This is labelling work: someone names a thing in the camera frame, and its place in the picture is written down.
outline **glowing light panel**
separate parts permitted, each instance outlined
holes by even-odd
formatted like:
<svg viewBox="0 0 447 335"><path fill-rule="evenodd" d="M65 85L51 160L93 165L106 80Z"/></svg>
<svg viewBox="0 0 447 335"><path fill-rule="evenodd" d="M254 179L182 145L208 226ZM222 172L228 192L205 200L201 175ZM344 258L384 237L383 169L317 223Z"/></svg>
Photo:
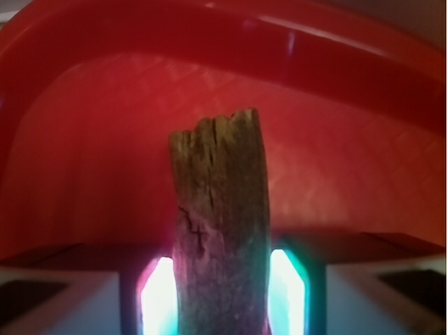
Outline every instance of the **glowing light panel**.
<svg viewBox="0 0 447 335"><path fill-rule="evenodd" d="M308 279L300 277L297 267L306 275L293 255L283 250L272 252L268 317L273 335L305 333ZM141 291L141 309L144 335L177 335L177 288L172 259L159 260Z"/></svg>
<svg viewBox="0 0 447 335"><path fill-rule="evenodd" d="M177 287L173 260L160 258L141 290L144 335L177 335Z"/></svg>
<svg viewBox="0 0 447 335"><path fill-rule="evenodd" d="M270 256L268 317L274 335L305 332L305 282L283 250Z"/></svg>

